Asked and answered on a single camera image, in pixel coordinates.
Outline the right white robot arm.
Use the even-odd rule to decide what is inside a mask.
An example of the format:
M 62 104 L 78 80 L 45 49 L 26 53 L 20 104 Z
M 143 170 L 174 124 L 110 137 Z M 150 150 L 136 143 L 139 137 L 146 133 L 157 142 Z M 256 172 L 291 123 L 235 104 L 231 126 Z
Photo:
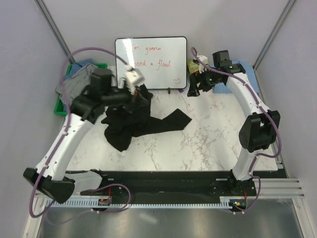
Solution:
M 274 155 L 264 153 L 275 142 L 281 145 L 278 131 L 280 113 L 272 111 L 260 99 L 245 68 L 240 63 L 233 63 L 227 50 L 213 54 L 213 65 L 210 65 L 206 56 L 199 55 L 194 47 L 191 53 L 194 57 L 191 63 L 196 66 L 187 65 L 190 80 L 187 95 L 198 97 L 201 92 L 208 92 L 216 85 L 223 84 L 235 96 L 245 116 L 238 135 L 242 149 L 226 186 L 230 194 L 238 195 L 245 189 L 244 181 L 252 178 L 258 156 L 276 158 L 280 155 L 280 148 Z

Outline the black long sleeve shirt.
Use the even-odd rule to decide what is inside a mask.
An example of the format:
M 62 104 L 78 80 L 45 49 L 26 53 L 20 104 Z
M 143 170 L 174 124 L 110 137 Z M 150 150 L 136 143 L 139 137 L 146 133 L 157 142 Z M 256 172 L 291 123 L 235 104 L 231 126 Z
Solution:
M 148 134 L 183 130 L 190 122 L 180 109 L 174 110 L 163 119 L 151 116 L 153 94 L 143 84 L 140 86 L 137 108 L 128 110 L 125 106 L 109 106 L 106 117 L 101 121 L 107 124 L 104 135 L 108 143 L 122 152 L 128 149 L 131 139 Z

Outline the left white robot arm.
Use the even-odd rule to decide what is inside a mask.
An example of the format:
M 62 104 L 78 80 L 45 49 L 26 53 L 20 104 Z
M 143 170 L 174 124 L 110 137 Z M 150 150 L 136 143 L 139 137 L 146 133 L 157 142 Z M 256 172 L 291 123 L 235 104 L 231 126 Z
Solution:
M 53 145 L 34 169 L 25 169 L 24 178 L 35 190 L 60 204 L 73 194 L 86 190 L 93 190 L 98 195 L 107 193 L 109 184 L 96 170 L 67 174 L 66 169 L 82 139 L 104 113 L 105 107 L 133 105 L 139 94 L 137 85 L 143 80 L 139 70 L 127 66 L 123 87 L 117 88 L 111 85 L 110 69 L 94 69 L 89 84 L 73 99 L 70 112 Z

